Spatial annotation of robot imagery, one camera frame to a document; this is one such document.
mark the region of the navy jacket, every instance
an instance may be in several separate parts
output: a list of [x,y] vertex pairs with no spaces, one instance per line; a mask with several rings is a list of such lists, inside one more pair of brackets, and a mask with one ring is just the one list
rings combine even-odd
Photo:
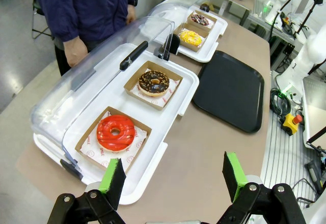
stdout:
[[78,35],[98,41],[126,25],[128,2],[133,0],[38,0],[52,35],[63,42]]

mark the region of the black tray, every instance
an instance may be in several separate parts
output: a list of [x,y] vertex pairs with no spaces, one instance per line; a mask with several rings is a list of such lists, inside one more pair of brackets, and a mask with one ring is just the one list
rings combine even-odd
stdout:
[[216,51],[198,76],[195,105],[245,132],[260,129],[264,79],[258,71]]

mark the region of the donut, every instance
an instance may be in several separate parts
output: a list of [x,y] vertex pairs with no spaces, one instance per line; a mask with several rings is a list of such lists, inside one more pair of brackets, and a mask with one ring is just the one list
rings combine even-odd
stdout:
[[180,39],[194,46],[199,46],[202,43],[201,37],[196,32],[188,30],[181,32]]
[[198,23],[198,24],[201,24],[201,25],[204,25],[204,26],[207,26],[209,25],[209,21],[206,17],[204,17],[203,15],[200,15],[200,14],[194,14],[191,16],[191,19],[192,21]]
[[141,75],[138,79],[140,90],[151,97],[158,97],[165,94],[169,88],[168,77],[157,70],[150,70]]
[[96,130],[98,143],[107,150],[119,152],[130,147],[135,135],[133,122],[127,116],[113,115],[100,121]]

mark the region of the hand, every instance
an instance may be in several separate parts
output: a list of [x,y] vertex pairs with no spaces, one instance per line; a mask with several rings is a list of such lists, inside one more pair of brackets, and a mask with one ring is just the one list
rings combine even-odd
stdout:
[[77,65],[83,58],[87,56],[87,48],[85,43],[78,37],[64,42],[65,54],[70,67]]
[[136,10],[133,5],[128,4],[127,24],[136,20]]

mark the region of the red glazed donut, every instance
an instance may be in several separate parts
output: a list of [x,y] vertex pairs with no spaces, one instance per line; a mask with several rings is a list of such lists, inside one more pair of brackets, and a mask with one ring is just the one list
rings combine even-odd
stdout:
[[113,115],[100,121],[96,131],[98,142],[106,149],[114,152],[128,148],[134,139],[133,122],[127,116]]

